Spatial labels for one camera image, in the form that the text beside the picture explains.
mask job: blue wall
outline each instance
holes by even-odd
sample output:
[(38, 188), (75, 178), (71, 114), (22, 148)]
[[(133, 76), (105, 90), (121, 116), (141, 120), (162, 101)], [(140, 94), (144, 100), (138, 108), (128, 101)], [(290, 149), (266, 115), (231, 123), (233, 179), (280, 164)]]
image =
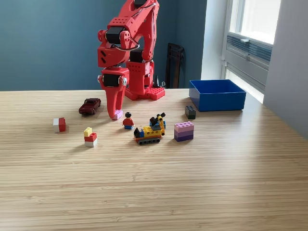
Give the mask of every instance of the blue wall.
[[(100, 89), (97, 32), (126, 0), (0, 0), (0, 90)], [(186, 50), (185, 84), (200, 79), (206, 0), (159, 0), (155, 74), (167, 44)]]
[(189, 80), (201, 79), (206, 3), (178, 0), (176, 43), (185, 49), (180, 88), (188, 88)]

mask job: yellow lego brick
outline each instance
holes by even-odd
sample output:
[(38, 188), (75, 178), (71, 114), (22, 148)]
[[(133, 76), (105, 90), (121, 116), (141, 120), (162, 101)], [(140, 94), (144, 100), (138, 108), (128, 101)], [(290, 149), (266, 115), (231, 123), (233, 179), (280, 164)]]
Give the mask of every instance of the yellow lego brick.
[(162, 132), (160, 130), (153, 131), (150, 126), (143, 127), (144, 137), (150, 136), (161, 136)]
[(87, 128), (83, 131), (84, 137), (89, 137), (92, 134), (92, 128)]
[(158, 118), (159, 126), (161, 128), (161, 134), (162, 136), (164, 136), (165, 135), (164, 120), (161, 116), (158, 116), (157, 118)]

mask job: red toy car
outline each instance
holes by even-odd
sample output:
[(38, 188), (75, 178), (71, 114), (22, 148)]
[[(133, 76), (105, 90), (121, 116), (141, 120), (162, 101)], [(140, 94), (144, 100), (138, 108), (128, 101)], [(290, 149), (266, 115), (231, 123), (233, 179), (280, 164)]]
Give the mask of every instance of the red toy car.
[(79, 108), (79, 114), (87, 115), (91, 114), (94, 115), (96, 113), (96, 109), (101, 106), (100, 99), (86, 99), (84, 104)]

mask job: blue plastic bin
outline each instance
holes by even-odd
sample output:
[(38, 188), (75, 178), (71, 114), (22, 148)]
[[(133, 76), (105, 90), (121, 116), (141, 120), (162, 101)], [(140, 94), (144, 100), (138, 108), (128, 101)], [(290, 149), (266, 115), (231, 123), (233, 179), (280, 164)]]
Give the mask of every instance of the blue plastic bin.
[(243, 110), (246, 92), (231, 80), (191, 80), (189, 97), (200, 112)]

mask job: window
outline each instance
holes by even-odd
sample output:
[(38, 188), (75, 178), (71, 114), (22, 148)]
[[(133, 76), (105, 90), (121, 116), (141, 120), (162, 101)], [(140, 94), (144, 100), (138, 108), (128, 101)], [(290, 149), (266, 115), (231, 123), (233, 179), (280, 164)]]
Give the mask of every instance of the window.
[(274, 44), (281, 0), (233, 0), (230, 32)]
[(281, 0), (228, 0), (221, 78), (230, 77), (231, 71), (240, 81), (264, 93), (280, 3)]

